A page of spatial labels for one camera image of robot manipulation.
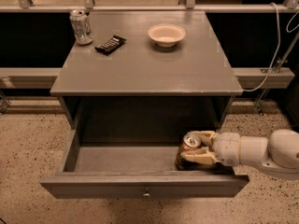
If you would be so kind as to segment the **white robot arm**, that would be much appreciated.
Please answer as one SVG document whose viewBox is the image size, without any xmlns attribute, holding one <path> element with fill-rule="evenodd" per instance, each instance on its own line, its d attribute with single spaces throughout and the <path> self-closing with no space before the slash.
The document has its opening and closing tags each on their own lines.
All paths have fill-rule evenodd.
<svg viewBox="0 0 299 224">
<path fill-rule="evenodd" d="M 268 138 L 192 131 L 183 137 L 179 156 L 204 165 L 247 165 L 266 175 L 299 179 L 299 133 L 292 130 L 276 130 Z"/>
</svg>

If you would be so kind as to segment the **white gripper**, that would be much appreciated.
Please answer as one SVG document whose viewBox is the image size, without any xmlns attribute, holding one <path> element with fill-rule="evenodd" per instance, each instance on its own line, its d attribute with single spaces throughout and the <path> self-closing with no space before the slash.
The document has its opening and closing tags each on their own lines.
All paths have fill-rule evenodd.
<svg viewBox="0 0 299 224">
<path fill-rule="evenodd" d="M 180 153 L 182 159 L 204 165 L 213 165 L 216 162 L 224 166 L 240 164 L 240 135 L 238 133 L 218 134 L 214 131 L 192 131 L 188 133 L 188 137 L 190 147 L 200 147 L 202 144 L 209 147 L 213 145 L 214 151 L 211 151 L 209 147 L 183 150 Z"/>
</svg>

